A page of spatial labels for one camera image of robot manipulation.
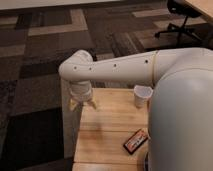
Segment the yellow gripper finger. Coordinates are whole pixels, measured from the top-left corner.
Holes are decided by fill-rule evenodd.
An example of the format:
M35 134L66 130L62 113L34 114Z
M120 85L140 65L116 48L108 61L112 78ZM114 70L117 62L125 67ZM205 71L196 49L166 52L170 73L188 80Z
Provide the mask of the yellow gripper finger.
M96 103L93 100L89 100L87 101L88 105L90 105L91 107L93 107L94 109L97 109Z
M73 99L71 99L71 100L70 100L70 104L69 104L69 109L70 109L71 111L74 111L75 108L77 107L77 105L78 105L78 102L75 101L75 100L73 100Z

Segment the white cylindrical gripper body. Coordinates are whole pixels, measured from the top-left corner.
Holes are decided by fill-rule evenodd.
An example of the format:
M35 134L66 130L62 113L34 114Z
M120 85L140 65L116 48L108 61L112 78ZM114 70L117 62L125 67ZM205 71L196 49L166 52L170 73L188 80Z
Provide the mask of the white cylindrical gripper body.
M89 81L70 82L69 91L71 97L77 102L86 102L92 98L92 85Z

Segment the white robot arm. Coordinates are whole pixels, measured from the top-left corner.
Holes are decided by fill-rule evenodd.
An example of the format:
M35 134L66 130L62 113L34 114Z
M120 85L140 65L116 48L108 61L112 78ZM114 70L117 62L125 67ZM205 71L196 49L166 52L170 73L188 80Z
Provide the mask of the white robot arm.
M76 51L59 66L70 94L83 102L93 81L151 86L149 171L213 171L213 50L154 50L95 61Z

